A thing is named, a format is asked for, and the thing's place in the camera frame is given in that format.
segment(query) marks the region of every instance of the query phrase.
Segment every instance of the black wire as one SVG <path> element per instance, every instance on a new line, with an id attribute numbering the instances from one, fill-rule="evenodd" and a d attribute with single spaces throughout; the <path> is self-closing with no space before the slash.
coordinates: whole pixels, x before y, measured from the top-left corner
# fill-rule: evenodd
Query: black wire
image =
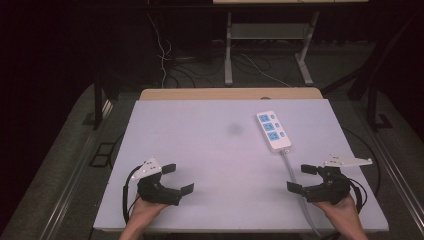
<path id="1" fill-rule="evenodd" d="M 358 136 L 357 134 L 353 133 L 352 131 L 344 127 L 342 127 L 342 129 L 348 132 L 349 134 L 351 134 L 352 136 L 356 137 L 358 140 L 360 140 L 368 148 L 368 150 L 371 152 L 372 156 L 374 157 L 374 162 L 377 165 L 377 186 L 374 190 L 374 195 L 377 196 L 381 186 L 381 168 L 380 168 L 380 162 L 378 161 L 377 155 L 372 150 L 371 146 L 367 142 L 365 142 L 365 140 L 362 139 L 360 136 Z"/>
<path id="2" fill-rule="evenodd" d="M 122 189 L 122 213 L 124 215 L 124 220 L 125 223 L 128 222 L 129 219 L 129 214 L 128 214 L 128 208 L 127 208 L 127 202 L 128 202 L 128 184 L 131 180 L 132 175 L 138 170 L 140 169 L 142 166 L 144 165 L 144 163 L 136 168 L 134 168 L 131 173 L 128 175 L 127 181 L 125 181 L 125 185 Z"/>
<path id="3" fill-rule="evenodd" d="M 174 80 L 177 83 L 177 86 L 175 88 L 180 88 L 180 82 L 178 81 L 177 78 L 172 76 L 170 73 L 167 74 L 167 77 L 171 78 L 172 80 Z"/>
<path id="4" fill-rule="evenodd" d="M 175 69 L 175 68 L 171 68 L 170 70 L 173 70 L 173 71 L 176 71 L 176 72 L 180 72 L 180 73 L 186 75 L 187 78 L 190 79 L 190 81 L 193 83 L 193 87 L 196 88 L 196 83 L 194 82 L 194 79 L 188 73 L 186 73 L 186 72 L 184 72 L 182 70 L 179 70 L 179 69 Z"/>
<path id="5" fill-rule="evenodd" d="M 134 202 L 133 202 L 133 203 L 131 204 L 131 206 L 128 208 L 128 211 L 127 211 L 128 216 L 130 215 L 131 208 L 132 208 L 132 207 L 134 207 L 135 202 L 137 202 L 137 200 L 138 200 L 139 198 L 140 198 L 140 196 L 137 196 L 137 197 L 135 198 Z"/>
<path id="6" fill-rule="evenodd" d="M 362 207 L 363 207 L 363 206 L 365 206 L 365 203 L 367 203 L 367 201 L 368 201 L 368 193 L 367 193 L 367 191 L 365 191 L 364 186 L 362 186 L 362 184 L 360 184 L 358 181 L 355 181 L 355 180 L 350 179 L 350 178 L 349 178 L 349 180 L 350 180 L 351 182 L 356 183 L 357 185 L 359 185 L 359 186 L 362 188 L 362 191 L 363 191 L 363 192 L 364 192 L 364 194 L 365 194 L 365 199 L 364 199 L 364 201 L 361 203 L 361 205 L 362 205 Z"/>
<path id="7" fill-rule="evenodd" d="M 222 67 L 222 65 L 224 63 L 224 59 L 222 59 L 220 62 L 221 63 L 219 64 L 218 69 L 216 71 L 213 71 L 212 73 L 204 73 L 204 74 L 196 73 L 195 71 L 193 71 L 193 70 L 191 70 L 191 69 L 189 69 L 187 67 L 181 66 L 181 64 L 177 64 L 177 65 L 175 65 L 175 67 L 183 68 L 183 69 L 185 69 L 185 70 L 187 70 L 187 71 L 189 71 L 189 72 L 191 72 L 191 73 L 193 73 L 194 75 L 197 75 L 197 76 L 209 77 L 209 76 L 216 75 L 221 70 L 221 67 Z"/>
<path id="8" fill-rule="evenodd" d="M 259 69 L 260 71 L 265 72 L 265 71 L 268 71 L 268 70 L 271 69 L 271 64 L 269 63 L 268 59 L 257 58 L 257 57 L 253 58 L 253 57 L 249 57 L 249 56 L 242 56 L 241 54 L 240 55 L 234 55 L 234 56 L 242 57 L 242 59 L 247 59 L 248 62 L 247 63 L 244 63 L 243 61 L 240 61 L 240 60 L 238 60 L 237 58 L 234 58 L 234 57 L 231 58 L 232 61 L 239 62 L 240 64 L 246 66 L 247 68 L 254 69 L 255 71 L 258 71 L 258 69 Z M 248 60 L 249 58 L 250 59 L 263 60 L 266 63 L 267 67 L 266 68 L 263 68 L 263 67 L 259 66 L 256 62 L 255 62 L 255 64 L 252 65 L 252 63 Z"/>

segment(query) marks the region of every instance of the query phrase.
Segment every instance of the stand leg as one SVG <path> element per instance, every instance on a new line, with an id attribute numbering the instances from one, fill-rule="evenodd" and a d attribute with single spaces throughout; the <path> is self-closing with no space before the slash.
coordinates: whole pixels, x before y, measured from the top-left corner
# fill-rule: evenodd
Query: stand leg
<path id="1" fill-rule="evenodd" d="M 100 77 L 94 81 L 94 130 L 97 130 L 103 120 L 102 116 L 102 87 Z"/>
<path id="2" fill-rule="evenodd" d="M 233 72 L 231 68 L 231 12 L 228 12 L 227 39 L 225 49 L 225 85 L 233 85 Z"/>
<path id="3" fill-rule="evenodd" d="M 308 51 L 309 48 L 309 44 L 311 43 L 312 40 L 312 36 L 314 34 L 315 31 L 315 26 L 316 23 L 318 21 L 318 16 L 319 16 L 319 12 L 314 12 L 310 25 L 308 27 L 308 31 L 307 31 L 307 35 L 305 38 L 305 41 L 303 42 L 303 46 L 302 49 L 300 50 L 299 53 L 295 54 L 295 59 L 297 62 L 297 65 L 299 67 L 300 73 L 302 74 L 303 80 L 305 81 L 305 84 L 310 86 L 313 84 L 312 82 L 312 78 L 311 75 L 309 74 L 309 70 L 306 67 L 306 63 L 305 63 L 305 57 L 306 57 L 306 53 Z"/>

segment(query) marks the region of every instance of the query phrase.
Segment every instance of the metal stand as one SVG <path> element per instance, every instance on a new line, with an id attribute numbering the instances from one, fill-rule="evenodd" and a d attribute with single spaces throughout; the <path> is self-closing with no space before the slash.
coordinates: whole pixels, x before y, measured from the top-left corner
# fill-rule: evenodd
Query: metal stand
<path id="1" fill-rule="evenodd" d="M 231 12 L 228 12 L 227 39 L 225 55 L 225 85 L 233 85 L 231 68 L 231 39 L 304 39 L 302 49 L 295 54 L 295 59 L 306 85 L 313 81 L 305 63 L 306 53 L 315 31 L 319 12 L 314 12 L 309 23 L 279 23 L 279 24 L 254 24 L 232 23 Z"/>

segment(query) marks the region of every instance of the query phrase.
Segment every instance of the black cable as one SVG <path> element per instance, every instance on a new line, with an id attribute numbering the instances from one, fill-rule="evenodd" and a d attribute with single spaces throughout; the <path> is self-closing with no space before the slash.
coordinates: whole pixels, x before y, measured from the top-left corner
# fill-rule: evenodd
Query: black cable
<path id="1" fill-rule="evenodd" d="M 133 207 L 134 207 L 135 202 L 137 202 L 137 200 L 138 200 L 139 198 L 140 198 L 140 196 L 137 196 L 137 197 L 135 198 L 134 202 L 133 202 L 133 203 L 131 204 L 131 206 L 128 208 L 128 211 L 127 211 L 128 216 L 130 215 L 131 208 L 133 208 Z"/>
<path id="2" fill-rule="evenodd" d="M 174 76 L 172 76 L 170 73 L 168 73 L 168 76 L 167 77 L 171 78 L 172 80 L 174 80 L 177 83 L 177 86 L 175 88 L 180 88 L 180 82 L 178 81 L 177 78 L 175 78 Z"/>
<path id="3" fill-rule="evenodd" d="M 268 71 L 268 70 L 271 69 L 271 64 L 269 63 L 269 61 L 267 59 L 265 59 L 265 58 L 254 58 L 254 59 L 261 59 L 261 60 L 263 60 L 266 63 L 267 67 L 266 68 L 263 68 L 263 67 L 259 66 L 257 63 L 255 63 L 255 65 L 256 65 L 256 67 L 255 67 L 255 66 L 252 66 L 252 63 L 251 62 L 244 63 L 243 61 L 240 61 L 237 58 L 234 58 L 234 57 L 231 58 L 232 62 L 234 62 L 234 61 L 235 62 L 238 62 L 238 63 L 244 65 L 247 68 L 254 69 L 255 71 L 258 71 L 258 69 L 259 69 L 259 70 L 265 72 L 265 71 Z"/>
<path id="4" fill-rule="evenodd" d="M 352 131 L 344 127 L 342 127 L 342 129 L 348 132 L 349 134 L 351 134 L 352 136 L 356 137 L 358 140 L 360 140 L 368 148 L 368 150 L 371 152 L 372 156 L 374 157 L 374 162 L 377 165 L 377 186 L 374 190 L 374 195 L 377 196 L 381 186 L 381 168 L 380 168 L 380 162 L 378 161 L 377 155 L 372 150 L 371 146 L 367 142 L 365 142 L 365 140 L 362 139 L 360 136 L 358 136 L 357 134 L 353 133 Z"/>
<path id="5" fill-rule="evenodd" d="M 130 219 L 129 211 L 127 208 L 127 202 L 128 202 L 128 184 L 131 180 L 132 175 L 140 169 L 144 164 L 134 168 L 131 173 L 128 175 L 127 181 L 125 182 L 125 185 L 122 189 L 122 214 L 124 215 L 125 223 L 128 223 L 128 220 Z"/>
<path id="6" fill-rule="evenodd" d="M 184 75 L 187 76 L 188 79 L 190 79 L 190 81 L 193 83 L 193 87 L 196 88 L 196 83 L 194 82 L 194 79 L 186 72 L 179 70 L 179 69 L 175 69 L 175 68 L 171 68 L 170 70 L 176 71 L 176 72 L 180 72 L 183 73 Z"/>
<path id="7" fill-rule="evenodd" d="M 205 74 L 196 73 L 196 72 L 194 72 L 193 70 L 191 70 L 191 69 L 189 69 L 187 67 L 181 66 L 181 64 L 177 64 L 177 65 L 175 65 L 175 67 L 183 68 L 183 69 L 185 69 L 185 70 L 187 70 L 187 71 L 189 71 L 189 72 L 191 72 L 191 73 L 193 73 L 194 75 L 197 75 L 197 76 L 209 77 L 209 76 L 216 75 L 221 70 L 221 67 L 222 67 L 223 63 L 224 63 L 224 59 L 222 59 L 221 63 L 218 66 L 218 69 L 216 71 L 213 71 L 212 73 L 205 73 Z"/>

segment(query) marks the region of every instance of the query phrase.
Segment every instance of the floor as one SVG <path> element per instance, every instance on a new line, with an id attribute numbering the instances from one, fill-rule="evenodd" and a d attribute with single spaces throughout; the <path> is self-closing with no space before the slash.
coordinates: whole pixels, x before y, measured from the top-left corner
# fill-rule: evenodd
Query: floor
<path id="1" fill-rule="evenodd" d="M 179 52 L 175 65 L 167 68 L 168 78 L 163 82 L 164 87 L 226 87 L 223 77 L 223 43 L 217 41 L 214 45 L 213 58 L 207 61 L 199 60 L 190 53 Z M 373 47 L 372 43 L 312 45 L 306 63 L 314 81 L 313 87 L 322 89 L 354 71 L 366 61 Z M 304 87 L 293 57 L 299 49 L 298 42 L 235 43 L 232 47 L 232 87 Z M 402 173 L 407 183 L 402 183 L 403 188 L 410 189 L 415 197 L 412 205 L 414 202 L 423 203 L 423 142 L 383 94 L 378 96 L 377 111 L 388 117 L 393 128 L 381 129 L 378 133 L 370 130 L 364 120 L 367 99 L 364 96 L 361 101 L 350 101 L 346 96 L 350 85 L 351 83 L 345 84 L 324 97 L 330 100 L 355 156 L 373 158 L 379 163 L 363 167 L 362 171 L 371 188 L 375 189 L 390 231 L 369 233 L 369 238 L 423 239 L 422 228 L 418 227 L 411 214 L 411 203 L 406 203 L 408 199 L 402 193 L 404 190 L 398 187 L 399 180 L 392 172 L 393 166 L 396 166 Z M 109 153 L 113 164 L 119 150 L 120 137 L 125 132 L 132 107 L 140 92 L 123 91 L 117 100 L 105 100 L 104 121 L 94 131 L 92 125 L 86 124 L 87 118 L 92 119 L 94 109 L 92 88 L 93 86 L 88 88 L 76 102 L 0 239 L 118 239 L 119 233 L 92 229 L 111 169 L 107 165 L 93 167 L 90 162 L 103 164 L 108 161 L 107 157 L 93 158 L 96 150 L 101 147 L 102 153 Z M 171 234 L 147 237 L 301 239 L 298 234 Z"/>

